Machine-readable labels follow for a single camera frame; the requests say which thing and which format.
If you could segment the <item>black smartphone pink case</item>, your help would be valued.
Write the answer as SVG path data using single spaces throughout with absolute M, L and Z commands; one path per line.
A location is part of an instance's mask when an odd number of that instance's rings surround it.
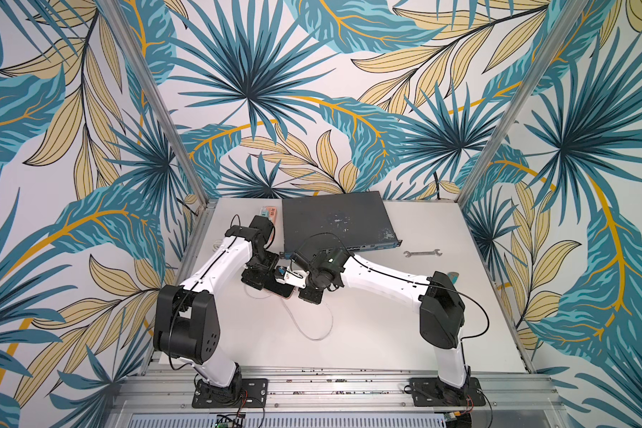
M 278 278 L 275 278 L 274 276 L 265 280 L 263 288 L 285 299 L 290 298 L 295 289 L 293 285 L 288 285 L 285 282 L 279 282 Z

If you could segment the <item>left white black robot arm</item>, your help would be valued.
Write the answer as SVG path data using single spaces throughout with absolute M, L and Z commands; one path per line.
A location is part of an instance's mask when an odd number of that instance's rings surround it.
M 240 276 L 256 290 L 274 291 L 279 256 L 269 251 L 274 223 L 255 216 L 249 226 L 233 225 L 216 253 L 180 285 L 162 287 L 157 298 L 153 347 L 192 367 L 210 386 L 228 388 L 239 365 L 219 347 L 217 295 Z

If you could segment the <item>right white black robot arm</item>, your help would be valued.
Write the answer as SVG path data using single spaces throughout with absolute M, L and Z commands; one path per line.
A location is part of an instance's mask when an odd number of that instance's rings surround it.
M 370 292 L 397 301 L 419 316 L 419 333 L 434 348 L 438 379 L 463 390 L 470 370 L 465 363 L 460 332 L 465 324 L 465 303 L 450 278 L 439 271 L 419 276 L 389 269 L 344 248 L 308 257 L 299 251 L 292 261 L 305 272 L 305 299 L 340 288 Z

